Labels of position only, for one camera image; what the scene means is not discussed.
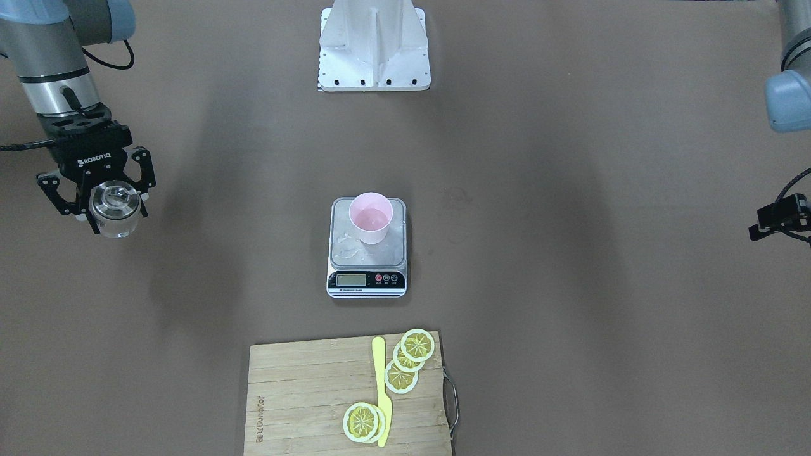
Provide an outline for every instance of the stacked lemon slices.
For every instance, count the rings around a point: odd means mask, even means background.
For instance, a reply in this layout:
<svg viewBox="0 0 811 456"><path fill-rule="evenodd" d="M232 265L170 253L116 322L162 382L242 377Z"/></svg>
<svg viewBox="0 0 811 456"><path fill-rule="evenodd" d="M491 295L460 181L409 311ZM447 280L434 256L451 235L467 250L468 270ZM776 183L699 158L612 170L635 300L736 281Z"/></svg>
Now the stacked lemon slices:
<svg viewBox="0 0 811 456"><path fill-rule="evenodd" d="M419 370L434 355L434 338L425 329L412 329L394 347L392 360L386 366L384 380L393 393L405 394L414 389ZM386 431L385 415L376 405L356 402L344 414L344 434L359 443L376 443Z"/></svg>

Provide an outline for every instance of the kitchen scale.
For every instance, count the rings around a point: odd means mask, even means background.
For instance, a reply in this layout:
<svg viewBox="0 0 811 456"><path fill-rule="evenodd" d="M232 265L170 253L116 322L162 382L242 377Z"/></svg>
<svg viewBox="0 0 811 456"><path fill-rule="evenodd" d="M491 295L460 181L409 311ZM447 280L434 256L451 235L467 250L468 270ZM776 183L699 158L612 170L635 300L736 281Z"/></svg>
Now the kitchen scale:
<svg viewBox="0 0 811 456"><path fill-rule="evenodd" d="M350 221L353 197L333 203L329 223L327 294L333 298L399 298L408 288L406 203L388 198L394 214L386 237L366 244Z"/></svg>

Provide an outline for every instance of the blue joint cap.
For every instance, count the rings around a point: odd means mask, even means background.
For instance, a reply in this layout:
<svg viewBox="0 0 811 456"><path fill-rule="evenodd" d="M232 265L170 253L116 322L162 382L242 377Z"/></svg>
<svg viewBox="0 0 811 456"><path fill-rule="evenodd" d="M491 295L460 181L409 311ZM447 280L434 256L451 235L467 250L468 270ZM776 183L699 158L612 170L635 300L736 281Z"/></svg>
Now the blue joint cap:
<svg viewBox="0 0 811 456"><path fill-rule="evenodd" d="M126 40L135 35L135 12L129 0L107 0L110 18L109 42Z"/></svg>
<svg viewBox="0 0 811 456"><path fill-rule="evenodd" d="M766 81L769 124L778 133L811 129L811 85L794 70Z"/></svg>
<svg viewBox="0 0 811 456"><path fill-rule="evenodd" d="M62 0L0 0L0 19L19 24L59 24L70 16Z"/></svg>

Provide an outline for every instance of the scale control panel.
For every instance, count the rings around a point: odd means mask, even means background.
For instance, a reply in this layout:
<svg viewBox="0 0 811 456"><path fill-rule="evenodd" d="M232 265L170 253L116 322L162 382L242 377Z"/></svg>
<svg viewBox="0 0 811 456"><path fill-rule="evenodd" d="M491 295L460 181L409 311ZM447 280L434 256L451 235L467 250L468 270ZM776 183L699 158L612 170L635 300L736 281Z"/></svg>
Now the scale control panel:
<svg viewBox="0 0 811 456"><path fill-rule="evenodd" d="M397 298L406 293L406 276L398 271L338 271L327 279L335 298Z"/></svg>

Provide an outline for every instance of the metal handle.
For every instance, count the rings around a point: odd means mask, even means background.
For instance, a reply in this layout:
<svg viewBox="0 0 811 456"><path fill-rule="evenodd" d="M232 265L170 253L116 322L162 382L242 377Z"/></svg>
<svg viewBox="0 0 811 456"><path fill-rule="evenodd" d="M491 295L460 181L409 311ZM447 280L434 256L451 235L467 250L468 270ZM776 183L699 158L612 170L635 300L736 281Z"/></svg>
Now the metal handle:
<svg viewBox="0 0 811 456"><path fill-rule="evenodd" d="M451 440L453 440L453 432L456 430L457 424L459 424L459 395L456 391L456 383L453 383L453 379L451 379L450 375L448 375L448 369L445 366L442 366L442 375L445 377L445 380L451 385L453 388L453 405L456 409L456 418L453 420L453 424L450 424L451 427Z"/></svg>

